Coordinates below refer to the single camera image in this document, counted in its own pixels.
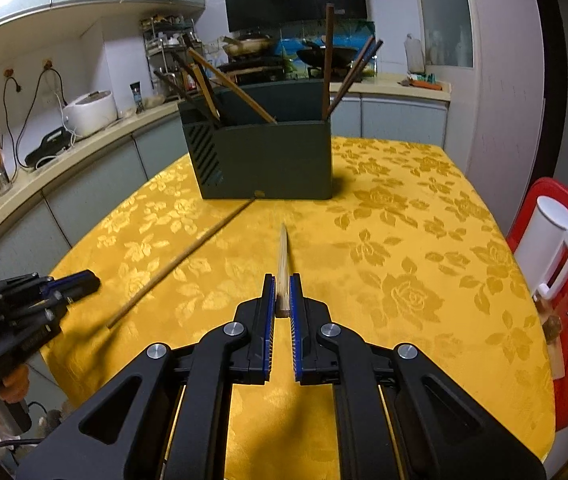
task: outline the white handle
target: white handle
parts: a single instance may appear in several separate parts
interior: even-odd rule
[[[568,248],[568,231],[564,232],[564,244],[566,244],[566,247]],[[562,247],[563,247],[564,244],[560,244],[560,247],[559,247],[560,251],[562,250]],[[548,284],[546,284],[546,283],[541,283],[538,286],[539,295],[542,296],[542,298],[547,300],[547,301],[552,300],[555,296],[557,296],[559,291],[562,289],[562,287],[566,283],[566,280],[568,280],[568,258],[566,259],[566,263],[564,264],[564,267],[562,268],[560,273],[557,275],[557,279],[555,280],[555,283],[553,285],[551,285],[550,288],[549,288]]]

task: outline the metal screw cap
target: metal screw cap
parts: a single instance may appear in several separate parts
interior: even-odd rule
[[[155,343],[146,349],[146,355],[148,355],[151,359],[164,357],[166,355],[166,345],[163,345],[162,343]]]
[[[244,331],[244,325],[238,321],[231,321],[224,325],[224,333],[226,335],[235,336],[240,335]]]
[[[397,349],[397,353],[402,359],[415,359],[417,357],[417,348],[409,344],[401,345]]]
[[[342,329],[335,323],[327,323],[325,325],[322,325],[320,332],[326,337],[336,337],[340,335]]]

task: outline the chopstick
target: chopstick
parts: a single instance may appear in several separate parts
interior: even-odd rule
[[[335,6],[326,4],[326,50],[324,53],[324,87],[322,88],[322,120],[328,119],[331,106],[331,73],[333,72],[333,26]]]
[[[267,123],[277,122],[275,118],[273,118],[272,115],[270,115],[264,108],[262,108],[250,95],[248,95],[244,90],[233,83],[224,73],[220,72],[217,68],[211,65],[211,63],[200,56],[199,52],[197,52],[193,48],[190,48],[188,50],[188,53],[194,60],[211,70],[211,72],[220,79],[224,86],[231,89],[242,101],[248,104],[253,109],[253,111],[257,113],[261,118],[263,118]]]
[[[204,96],[206,104],[208,105],[208,109],[216,118],[219,119],[219,112],[213,104],[211,95],[208,93],[208,88],[206,87],[206,82],[204,81],[205,76],[202,74],[202,70],[200,70],[199,66],[196,66],[195,69],[193,69],[193,72],[195,72],[195,79],[200,85],[200,89],[202,90],[202,95]]]
[[[330,117],[331,114],[333,113],[333,111],[335,110],[335,108],[337,107],[338,104],[340,104],[340,101],[343,99],[343,97],[346,95],[346,92],[349,91],[350,87],[353,85],[353,83],[355,82],[355,80],[360,76],[360,74],[363,72],[364,68],[366,67],[366,65],[368,65],[368,62],[372,59],[372,57],[378,52],[379,48],[384,44],[384,41],[379,40],[376,45],[373,47],[373,49],[364,57],[364,59],[362,59],[360,61],[360,64],[357,66],[357,68],[355,69],[355,72],[353,73],[352,77],[350,78],[350,80],[346,81],[344,80],[344,83],[342,83],[342,86],[340,87],[340,91],[337,93],[335,99],[333,100],[333,103],[331,103],[331,107],[328,109],[328,116]]]
[[[288,290],[288,235],[286,224],[282,222],[280,228],[280,259],[278,262],[275,315],[277,317],[290,317],[290,297]]]
[[[360,50],[360,53],[358,54],[357,58],[355,59],[353,64],[350,66],[349,72],[347,73],[346,77],[344,78],[344,81],[342,81],[342,86],[346,85],[353,78],[353,76],[355,75],[355,71],[360,66],[362,59],[364,59],[364,56],[366,56],[366,53],[368,52],[368,50],[370,49],[370,46],[374,42],[375,42],[375,36],[369,36],[368,40],[366,40],[366,43],[364,44],[364,47],[362,47],[362,50]]]
[[[178,54],[171,52],[171,55],[173,56],[173,60],[180,66],[180,69],[184,70],[184,72],[186,72],[190,77],[192,77],[193,81],[197,81],[197,77],[195,75],[195,72],[193,72],[192,68]],[[210,92],[210,97],[213,100],[213,104],[215,105],[215,108],[218,111],[219,121],[222,123],[223,126],[233,126],[234,122],[231,121],[222,111],[222,103],[219,102],[219,99],[215,95],[215,92],[213,92],[213,89],[211,87],[208,87],[207,89]]]
[[[200,112],[200,114],[202,114],[207,120],[211,121],[216,127],[221,128],[222,127],[222,123],[219,121],[218,118],[215,117],[215,115],[213,115],[210,110],[205,107],[200,105],[200,103],[196,102],[195,100],[193,100],[193,98],[191,96],[189,96],[179,85],[177,85],[174,81],[171,81],[171,79],[167,76],[165,76],[164,74],[162,74],[159,70],[153,70],[153,73],[158,76],[158,78],[160,78],[162,81],[164,81],[168,86],[170,86],[171,88],[173,88],[178,95],[182,98],[185,99],[189,104],[191,104],[192,106],[194,106],[196,108],[197,111]]]
[[[239,215],[244,209],[255,202],[254,198],[251,198],[248,202],[243,203],[235,211],[228,214],[222,218],[218,223],[216,223],[211,229],[204,233],[202,238],[195,240],[190,246],[183,250],[180,254],[174,257],[168,264],[166,264],[155,276],[153,276],[142,288],[140,288],[137,293],[126,302],[126,304],[120,308],[120,310],[114,314],[107,322],[106,326],[111,329],[117,322],[122,319],[129,311],[138,304],[138,301],[144,298],[155,286],[161,282],[166,276],[168,276],[173,269],[182,263],[186,258],[191,256],[195,251],[197,251],[204,243],[210,240],[216,233],[219,233],[233,218]]]

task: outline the stove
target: stove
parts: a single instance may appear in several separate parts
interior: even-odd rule
[[[324,79],[324,69],[323,68],[316,68],[314,66],[310,66],[306,70],[308,72],[308,78],[309,79]],[[341,83],[342,81],[344,81],[344,79],[346,78],[346,75],[348,73],[349,73],[348,68],[333,68],[333,70],[331,71],[331,82]],[[363,77],[360,74],[360,76],[358,76],[355,79],[354,82],[355,83],[361,83],[362,79],[363,79]]]
[[[238,85],[284,81],[284,60],[280,56],[243,57],[218,66]]]

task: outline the floral pattern tablecloth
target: floral pattern tablecloth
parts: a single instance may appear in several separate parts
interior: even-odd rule
[[[277,273],[280,224],[304,294],[392,348],[410,341],[542,458],[554,393],[535,306],[491,214],[437,147],[333,139],[334,198],[257,201],[148,294],[106,320],[195,237],[238,207],[203,201],[184,156],[133,193],[54,271],[85,268],[99,293],[73,306],[43,355],[75,404],[152,342],[197,342]],[[276,320],[266,386],[236,386],[226,478],[336,479],[330,386],[294,383],[288,320]]]

